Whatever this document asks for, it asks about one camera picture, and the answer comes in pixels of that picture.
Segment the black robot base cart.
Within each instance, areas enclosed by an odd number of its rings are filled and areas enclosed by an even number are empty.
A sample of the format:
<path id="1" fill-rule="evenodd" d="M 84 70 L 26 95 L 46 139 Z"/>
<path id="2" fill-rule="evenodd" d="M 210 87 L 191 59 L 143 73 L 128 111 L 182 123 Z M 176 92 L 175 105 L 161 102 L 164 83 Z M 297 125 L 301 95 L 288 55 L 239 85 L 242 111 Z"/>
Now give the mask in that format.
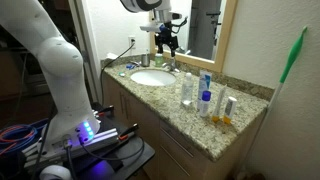
<path id="1" fill-rule="evenodd" d="M 17 147 L 10 148 L 0 159 L 0 180 L 31 180 L 27 163 L 22 153 L 39 138 L 48 119 L 13 130 L 5 138 L 18 139 Z M 93 150 L 89 145 L 88 154 L 81 148 L 81 156 L 72 153 L 74 170 L 79 180 L 128 180 L 145 166 L 154 156 L 155 150 L 142 137 L 130 132 L 123 140 L 115 143 L 99 143 L 101 147 Z"/>

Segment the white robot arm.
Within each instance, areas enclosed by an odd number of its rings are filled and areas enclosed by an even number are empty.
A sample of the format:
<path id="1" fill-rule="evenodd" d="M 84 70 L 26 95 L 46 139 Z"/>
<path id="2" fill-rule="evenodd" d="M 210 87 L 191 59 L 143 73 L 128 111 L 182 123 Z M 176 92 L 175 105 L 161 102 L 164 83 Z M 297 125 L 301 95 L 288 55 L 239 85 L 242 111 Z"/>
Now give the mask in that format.
<path id="1" fill-rule="evenodd" d="M 63 38 L 38 0 L 0 0 L 0 25 L 37 58 L 57 107 L 38 145 L 43 156 L 62 153 L 65 137 L 73 147 L 79 138 L 91 141 L 100 123 L 90 105 L 80 51 Z"/>

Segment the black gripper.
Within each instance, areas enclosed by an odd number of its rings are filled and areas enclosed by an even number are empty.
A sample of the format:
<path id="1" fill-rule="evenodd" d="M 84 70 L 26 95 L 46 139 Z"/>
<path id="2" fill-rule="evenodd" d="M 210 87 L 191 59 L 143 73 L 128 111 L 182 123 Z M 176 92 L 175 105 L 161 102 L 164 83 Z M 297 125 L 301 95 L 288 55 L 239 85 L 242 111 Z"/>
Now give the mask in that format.
<path id="1" fill-rule="evenodd" d="M 158 50 L 157 53 L 163 53 L 163 46 L 167 45 L 171 49 L 171 57 L 175 57 L 175 50 L 178 48 L 178 39 L 176 36 L 172 36 L 170 31 L 163 31 L 156 33 L 155 36 L 155 45 Z"/>

